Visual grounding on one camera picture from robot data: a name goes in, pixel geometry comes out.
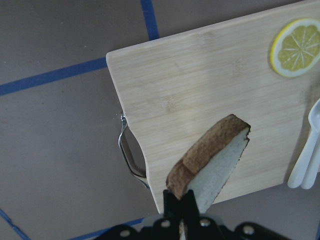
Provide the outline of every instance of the gray surface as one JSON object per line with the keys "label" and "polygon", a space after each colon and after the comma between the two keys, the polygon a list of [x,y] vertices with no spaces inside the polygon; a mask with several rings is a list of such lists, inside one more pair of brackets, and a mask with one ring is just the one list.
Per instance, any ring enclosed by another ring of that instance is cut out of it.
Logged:
{"label": "gray surface", "polygon": [[[154,10],[164,37],[289,2],[162,0]],[[0,84],[148,40],[139,0],[2,0],[0,30]],[[0,96],[0,109],[0,208],[32,240],[64,240],[157,213],[118,151],[121,106],[107,68]],[[209,212],[230,228],[248,220],[314,240],[319,199],[318,176],[309,191],[283,184]],[[15,239],[4,222],[0,233]]]}

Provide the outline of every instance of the spoon handle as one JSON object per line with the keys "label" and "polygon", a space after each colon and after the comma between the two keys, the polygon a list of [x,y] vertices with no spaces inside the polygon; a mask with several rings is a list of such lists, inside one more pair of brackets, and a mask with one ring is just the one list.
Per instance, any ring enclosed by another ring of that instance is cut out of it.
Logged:
{"label": "spoon handle", "polygon": [[316,142],[310,163],[306,169],[301,187],[303,189],[310,189],[316,180],[318,169],[320,166],[320,138]]}
{"label": "spoon handle", "polygon": [[289,188],[297,188],[302,183],[305,173],[307,171],[310,158],[314,151],[318,136],[319,134],[315,130],[311,129],[311,133],[289,177],[287,183]]}

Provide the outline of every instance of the slice of bread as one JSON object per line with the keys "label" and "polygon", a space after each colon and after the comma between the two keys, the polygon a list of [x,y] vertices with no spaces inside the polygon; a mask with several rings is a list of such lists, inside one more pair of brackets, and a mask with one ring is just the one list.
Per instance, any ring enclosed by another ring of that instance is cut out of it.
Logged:
{"label": "slice of bread", "polygon": [[177,199],[192,189],[200,213],[206,212],[236,167],[249,132],[250,125],[233,114],[218,121],[175,164],[167,188]]}

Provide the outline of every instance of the silver handle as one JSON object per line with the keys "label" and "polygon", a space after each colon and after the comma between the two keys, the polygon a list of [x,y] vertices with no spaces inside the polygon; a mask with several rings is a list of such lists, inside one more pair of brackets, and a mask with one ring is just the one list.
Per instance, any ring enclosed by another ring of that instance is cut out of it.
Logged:
{"label": "silver handle", "polygon": [[118,139],[118,145],[122,153],[123,159],[126,162],[126,165],[128,166],[130,173],[134,177],[136,177],[147,189],[150,189],[147,181],[146,171],[143,171],[138,168],[133,158],[133,155],[130,151],[128,142],[125,138],[124,132],[128,127],[128,124],[127,124],[126,116],[123,113],[121,114],[121,123],[122,123],[122,126],[121,126],[121,132]]}

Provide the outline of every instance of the wooden cutting board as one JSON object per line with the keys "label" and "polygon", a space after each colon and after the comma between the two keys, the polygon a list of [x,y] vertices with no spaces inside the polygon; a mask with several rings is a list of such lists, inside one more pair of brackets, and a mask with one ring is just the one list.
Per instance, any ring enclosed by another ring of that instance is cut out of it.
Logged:
{"label": "wooden cutting board", "polygon": [[288,179],[320,98],[320,64],[296,78],[269,64],[274,37],[298,18],[320,18],[303,1],[109,52],[107,65],[146,161],[159,212],[173,165],[221,118],[251,125],[250,142],[215,202]]}

